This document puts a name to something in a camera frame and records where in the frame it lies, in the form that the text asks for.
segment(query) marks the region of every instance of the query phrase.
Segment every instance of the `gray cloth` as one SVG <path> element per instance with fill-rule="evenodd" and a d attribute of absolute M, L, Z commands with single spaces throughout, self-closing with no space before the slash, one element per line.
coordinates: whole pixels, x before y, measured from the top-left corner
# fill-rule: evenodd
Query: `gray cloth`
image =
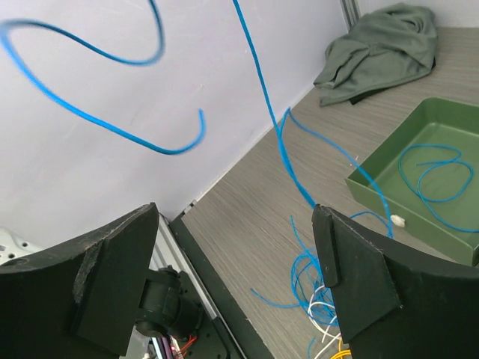
<path fill-rule="evenodd" d="M 433 20 L 428 8 L 406 4 L 364 15 L 326 49 L 326 66 L 314 81 L 320 105 L 429 74 L 438 40 Z"/>

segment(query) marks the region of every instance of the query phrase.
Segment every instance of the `blue cable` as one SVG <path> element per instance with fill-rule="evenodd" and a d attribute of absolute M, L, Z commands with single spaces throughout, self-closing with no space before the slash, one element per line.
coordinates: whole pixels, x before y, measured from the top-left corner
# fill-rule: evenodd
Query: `blue cable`
<path fill-rule="evenodd" d="M 193 147 L 196 147 L 200 142 L 203 141 L 204 135 L 206 132 L 206 121 L 204 119 L 203 110 L 201 109 L 198 110 L 198 117 L 200 121 L 200 131 L 198 133 L 198 136 L 193 142 L 175 150 L 169 150 L 163 147 L 158 147 L 155 144 L 152 144 L 108 122 L 105 122 L 104 120 L 101 120 L 98 117 L 88 114 L 87 112 L 75 107 L 74 105 L 70 104 L 66 100 L 62 99 L 59 95 L 55 94 L 52 90 L 50 90 L 47 86 L 45 86 L 42 83 L 42 81 L 39 80 L 39 78 L 36 77 L 33 74 L 33 72 L 27 67 L 23 59 L 20 57 L 19 53 L 15 50 L 12 42 L 10 41 L 10 38 L 8 37 L 9 31 L 15 28 L 24 28 L 24 27 L 45 28 L 46 30 L 50 30 L 58 34 L 64 35 L 66 37 L 69 37 L 71 40 L 76 41 L 80 45 L 83 45 L 86 48 L 90 49 L 91 51 L 96 52 L 97 54 L 102 55 L 105 58 L 109 58 L 110 60 L 119 62 L 121 64 L 132 65 L 132 66 L 147 66 L 147 65 L 155 64 L 156 62 L 158 62 L 158 60 L 162 57 L 165 51 L 165 37 L 163 34 L 162 21 L 159 16 L 159 11 L 156 8 L 154 0 L 148 0 L 148 2 L 150 3 L 151 10 L 153 11 L 155 22 L 158 28 L 158 49 L 155 51 L 155 53 L 151 57 L 145 60 L 128 60 L 125 58 L 120 58 L 116 55 L 109 54 L 108 52 L 105 52 L 102 49 L 97 48 L 96 46 L 91 45 L 90 43 L 84 41 L 83 39 L 77 37 L 74 34 L 71 34 L 68 31 L 65 31 L 54 25 L 47 24 L 45 22 L 31 20 L 31 19 L 10 19 L 10 20 L 5 20 L 3 22 L 0 22 L 0 42 L 3 45 L 4 50 L 9 54 L 9 56 L 11 57 L 15 65 L 19 68 L 19 70 L 23 73 L 23 75 L 25 75 L 25 77 L 38 90 L 40 90 L 43 94 L 48 96 L 51 100 L 58 103 L 61 107 L 67 109 L 68 111 L 80 116 L 81 118 L 87 121 L 90 121 L 98 126 L 103 127 L 104 129 L 107 129 L 130 141 L 140 144 L 141 146 L 149 148 L 150 150 L 153 150 L 158 153 L 162 153 L 164 155 L 179 155 L 181 153 L 184 153 L 192 149 Z"/>
<path fill-rule="evenodd" d="M 453 152 L 456 153 L 456 156 L 453 157 L 452 159 L 418 163 L 417 166 L 426 166 L 426 165 L 430 165 L 430 166 L 429 166 L 429 168 L 427 168 L 422 173 L 422 175 L 420 175 L 419 180 L 418 180 L 418 184 L 417 184 L 417 188 L 414 188 L 414 187 L 412 187 L 411 182 L 407 179 L 407 176 L 405 175 L 405 173 L 403 171 L 403 158 L 410 150 L 413 150 L 415 148 L 440 148 L 440 149 L 443 149 L 443 150 L 453 151 Z M 474 176 L 474 168 L 469 163 L 466 163 L 466 162 L 460 160 L 460 157 L 462 155 L 463 155 L 463 153 L 460 150 L 458 150 L 457 148 L 454 148 L 454 147 L 451 147 L 451 146 L 448 146 L 448 145 L 444 145 L 444 144 L 413 144 L 412 146 L 407 147 L 400 154 L 399 160 L 397 162 L 397 166 L 398 166 L 398 169 L 399 169 L 399 173 L 400 173 L 401 177 L 403 178 L 404 182 L 406 183 L 406 185 L 409 187 L 409 189 L 411 191 L 414 192 L 414 194 L 416 196 L 418 196 L 422 200 L 424 205 L 430 210 L 430 212 L 433 214 L 433 216 L 439 222 L 441 222 L 442 224 L 444 224 L 445 226 L 447 226 L 449 228 L 452 228 L 453 230 L 458 230 L 460 232 L 479 233 L 479 230 L 473 230 L 473 229 L 461 228 L 461 227 L 458 227 L 458 226 L 454 226 L 453 224 L 447 222 L 440 215 L 438 215 L 437 212 L 434 210 L 434 208 L 430 205 L 430 203 L 447 203 L 447 202 L 450 202 L 452 200 L 457 199 L 458 197 L 461 196 L 461 194 L 463 194 L 463 192 L 467 189 L 467 187 L 471 183 L 472 177 Z M 425 176 L 428 175 L 428 173 L 430 173 L 432 170 L 435 170 L 435 169 L 440 168 L 442 166 L 451 165 L 451 164 L 462 165 L 462 166 L 469 169 L 469 177 L 465 181 L 464 185 L 460 188 L 460 190 L 454 196 L 451 196 L 451 197 L 448 197 L 448 198 L 443 198 L 443 199 L 428 198 L 428 197 L 424 196 L 423 193 L 422 193 L 422 190 L 421 190 L 421 183 L 422 183 L 422 180 L 425 178 Z"/>
<path fill-rule="evenodd" d="M 361 166 L 359 165 L 359 163 L 351 156 L 349 155 L 341 146 L 337 145 L 335 142 L 331 141 L 329 138 L 317 133 L 317 132 L 314 132 L 308 128 L 306 128 L 305 126 L 303 126 L 301 123 L 299 123 L 294 117 L 293 117 L 293 114 L 291 113 L 291 110 L 290 108 L 286 110 L 286 112 L 284 113 L 283 115 L 283 118 L 282 118 L 282 123 L 281 123 L 281 127 L 278 126 L 278 124 L 276 123 L 276 119 L 275 119 L 275 113 L 274 111 L 272 110 L 272 105 L 271 105 L 271 101 L 269 99 L 269 94 L 268 94 L 268 90 L 266 88 L 266 83 L 264 81 L 264 77 L 263 77 L 263 72 L 261 71 L 261 66 L 260 66 L 260 61 L 258 59 L 258 56 L 257 56 L 257 53 L 256 53 L 256 49 L 254 47 L 254 44 L 253 44 L 253 40 L 251 39 L 251 35 L 249 33 L 249 30 L 248 30 L 248 26 L 246 25 L 246 21 L 245 21 L 245 17 L 243 16 L 242 14 L 242 11 L 241 11 L 241 7 L 240 7 L 240 4 L 238 2 L 238 0 L 233 0 L 233 4 L 234 4 L 234 7 L 237 11 L 237 15 L 238 15 L 238 18 L 241 22 L 241 26 L 242 26 L 242 29 L 243 29 L 243 32 L 245 34 L 245 37 L 246 37 L 246 40 L 248 41 L 248 45 L 249 45 L 249 48 L 251 50 L 251 55 L 253 56 L 253 60 L 254 60 L 254 65 L 256 66 L 256 72 L 257 72 L 257 76 L 260 80 L 260 84 L 261 84 L 261 89 L 263 90 L 263 95 L 264 95 L 264 99 L 266 101 L 266 106 L 268 108 L 268 112 L 269 112 L 269 116 L 271 117 L 271 120 L 272 120 L 272 124 L 274 126 L 274 129 L 275 129 L 275 133 L 276 133 L 276 137 L 278 138 L 278 149 L 279 149 L 279 153 L 281 155 L 281 159 L 282 159 L 282 162 L 283 162 L 283 165 L 284 167 L 286 168 L 286 171 L 288 172 L 288 174 L 290 175 L 291 179 L 294 181 L 296 187 L 298 188 L 299 192 L 301 193 L 301 195 L 304 197 L 304 199 L 306 200 L 306 202 L 308 202 L 308 204 L 314 208 L 316 206 L 316 201 L 313 199 L 313 197 L 311 196 L 311 194 L 308 192 L 308 190 L 301 184 L 301 182 L 298 180 L 298 178 L 296 177 L 296 174 L 294 172 L 294 169 L 293 169 L 293 165 L 289 159 L 289 156 L 287 154 L 287 150 L 286 150 L 286 147 L 284 146 L 284 142 L 283 142 L 283 139 L 282 139 L 282 134 L 283 134 L 283 128 L 284 128 L 284 124 L 286 122 L 286 119 L 287 119 L 287 116 L 289 115 L 291 117 L 291 119 L 293 120 L 293 122 L 300 128 L 302 129 L 303 131 L 306 131 L 312 135 L 314 135 L 315 137 L 317 138 L 320 138 L 322 139 L 323 141 L 325 141 L 326 143 L 330 144 L 331 146 L 333 146 L 336 150 L 338 150 L 340 153 L 342 153 L 344 156 L 346 156 L 346 158 L 348 158 L 348 160 L 353 163 L 356 168 L 358 168 L 359 172 L 371 183 L 371 185 L 376 189 L 378 195 L 380 196 L 381 198 L 381 201 L 382 201 L 382 204 L 384 206 L 384 210 L 385 210 L 385 215 L 386 217 L 388 218 L 388 236 L 391 237 L 391 238 L 394 238 L 394 234 L 392 233 L 392 221 L 391 221 L 391 215 L 390 215 L 390 211 L 389 211 L 389 206 L 388 206 L 388 203 L 386 202 L 385 198 L 384 198 L 384 195 L 382 194 L 381 190 L 379 189 L 378 185 L 373 181 L 373 179 L 367 174 L 367 172 L 365 170 L 363 170 L 361 168 Z"/>
<path fill-rule="evenodd" d="M 293 264 L 291 266 L 290 285 L 291 285 L 291 292 L 296 298 L 296 303 L 278 304 L 264 298 L 262 295 L 258 294 L 254 289 L 251 289 L 251 293 L 257 296 L 261 301 L 273 307 L 277 307 L 280 309 L 290 309 L 290 308 L 301 307 L 305 311 L 306 315 L 312 318 L 315 322 L 322 325 L 338 326 L 337 318 L 335 318 L 336 313 L 334 308 L 331 308 L 327 305 L 316 306 L 311 308 L 311 315 L 308 312 L 311 294 L 308 297 L 305 294 L 304 284 L 302 283 L 302 280 L 301 280 L 301 277 L 303 274 L 306 274 L 306 278 L 308 279 L 308 282 L 311 285 L 311 289 L 315 293 L 313 301 L 321 301 L 323 303 L 327 303 L 332 306 L 334 306 L 334 304 L 332 301 L 330 289 L 323 287 L 324 286 L 323 276 L 321 273 L 320 264 L 319 264 L 316 251 L 313 248 L 305 247 L 304 242 L 301 240 L 296 230 L 293 217 L 291 217 L 290 220 L 291 220 L 291 226 L 293 228 L 293 233 L 295 235 L 295 238 L 298 241 L 298 243 L 301 245 L 301 247 L 303 248 L 301 254 L 296 257 L 296 259 L 293 261 Z M 308 273 L 308 270 L 310 268 L 316 269 L 317 271 L 316 280 L 314 280 L 311 277 L 311 274 Z"/>
<path fill-rule="evenodd" d="M 373 211 L 362 211 L 362 212 L 355 213 L 354 215 L 350 217 L 350 219 L 354 219 L 356 217 L 359 217 L 360 215 L 373 215 L 374 217 L 379 219 L 381 223 L 385 225 L 386 228 L 388 228 L 388 222 L 386 222 L 383 217 L 381 217 L 380 215 L 378 215 L 377 213 Z"/>

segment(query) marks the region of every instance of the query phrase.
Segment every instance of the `white connector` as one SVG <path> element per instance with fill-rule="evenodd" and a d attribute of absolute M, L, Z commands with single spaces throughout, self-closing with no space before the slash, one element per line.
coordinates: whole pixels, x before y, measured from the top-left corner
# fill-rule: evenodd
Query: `white connector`
<path fill-rule="evenodd" d="M 398 227 L 404 228 L 406 226 L 406 220 L 399 215 L 391 215 L 391 221 Z"/>

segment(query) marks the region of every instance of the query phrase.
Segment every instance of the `plastic tray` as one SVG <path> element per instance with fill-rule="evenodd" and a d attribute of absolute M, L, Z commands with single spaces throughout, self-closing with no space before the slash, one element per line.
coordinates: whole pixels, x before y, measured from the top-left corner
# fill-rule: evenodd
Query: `plastic tray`
<path fill-rule="evenodd" d="M 400 154 L 413 144 L 445 144 L 462 151 L 461 159 L 479 169 L 479 108 L 446 99 L 424 100 L 361 165 L 381 188 L 391 214 L 406 219 L 405 230 L 459 263 L 479 262 L 479 233 L 464 233 L 439 222 L 421 199 L 405 184 L 398 170 Z M 419 162 L 448 159 L 452 152 L 437 148 L 414 149 L 403 158 L 403 172 L 416 187 L 424 167 Z M 432 171 L 422 182 L 424 195 L 445 198 L 454 195 L 469 176 L 461 165 Z M 346 183 L 359 203 L 384 215 L 378 194 L 356 170 Z M 456 200 L 433 203 L 432 207 L 455 226 L 479 229 L 479 179 Z"/>

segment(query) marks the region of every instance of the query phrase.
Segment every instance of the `gray floor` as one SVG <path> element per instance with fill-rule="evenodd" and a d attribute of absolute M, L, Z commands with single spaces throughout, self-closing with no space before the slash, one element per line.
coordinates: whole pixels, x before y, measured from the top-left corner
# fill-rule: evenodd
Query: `gray floor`
<path fill-rule="evenodd" d="M 387 90 L 351 106 L 318 106 L 312 90 L 295 108 L 306 125 L 330 137 L 361 162 L 427 97 L 443 96 L 479 103 L 479 29 L 443 29 L 437 67 L 411 84 Z M 316 201 L 351 215 L 363 208 L 351 197 L 344 178 L 353 168 L 329 145 L 301 132 L 292 123 L 284 139 L 298 177 Z M 300 310 L 280 310 L 259 301 L 255 288 L 272 301 L 293 301 L 290 266 L 299 253 L 291 231 L 293 215 L 300 235 L 313 245 L 311 208 L 286 174 L 274 132 L 268 133 L 186 215 L 186 224 L 245 314 L 276 358 L 306 358 L 311 338 L 319 332 Z M 372 218 L 361 223 L 380 233 Z M 439 255 L 406 233 L 397 238 Z M 318 353 L 321 345 L 314 347 Z M 330 358 L 334 347 L 324 355 Z"/>

